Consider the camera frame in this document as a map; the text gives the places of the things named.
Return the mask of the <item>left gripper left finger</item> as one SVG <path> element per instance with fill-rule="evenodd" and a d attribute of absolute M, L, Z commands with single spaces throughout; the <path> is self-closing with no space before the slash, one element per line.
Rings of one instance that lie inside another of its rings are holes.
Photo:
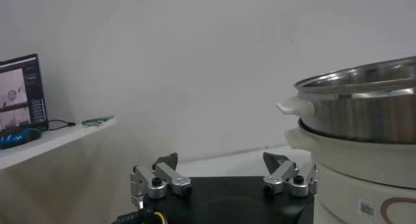
<path fill-rule="evenodd" d="M 152 166 L 134 166 L 130 173 L 131 202 L 137 209 L 144 208 L 144 200 L 159 201 L 168 194 L 188 197 L 192 181 L 176 171 L 178 154 L 159 157 Z"/>

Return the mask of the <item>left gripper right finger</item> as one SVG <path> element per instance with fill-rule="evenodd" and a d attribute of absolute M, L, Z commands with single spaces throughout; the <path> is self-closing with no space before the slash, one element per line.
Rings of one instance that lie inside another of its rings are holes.
<path fill-rule="evenodd" d="M 294 197 L 316 195 L 318 188 L 317 166 L 306 163 L 299 166 L 284 155 L 263 153 L 269 174 L 263 177 L 264 192 L 269 197 L 288 191 Z"/>

